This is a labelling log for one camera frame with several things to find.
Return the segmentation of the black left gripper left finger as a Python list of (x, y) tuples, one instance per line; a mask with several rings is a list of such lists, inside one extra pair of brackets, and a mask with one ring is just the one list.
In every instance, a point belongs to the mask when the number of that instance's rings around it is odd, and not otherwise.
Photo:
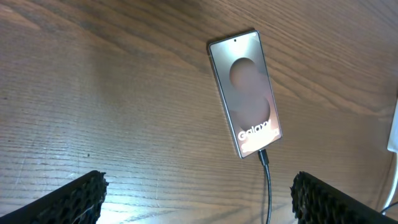
[(95, 224), (109, 183), (93, 170), (34, 202), (1, 217), (2, 224)]

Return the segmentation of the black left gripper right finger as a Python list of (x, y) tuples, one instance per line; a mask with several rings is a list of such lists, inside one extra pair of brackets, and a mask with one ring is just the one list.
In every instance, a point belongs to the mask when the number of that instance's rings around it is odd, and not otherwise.
[(290, 191), (299, 223), (397, 224), (307, 172), (295, 176)]

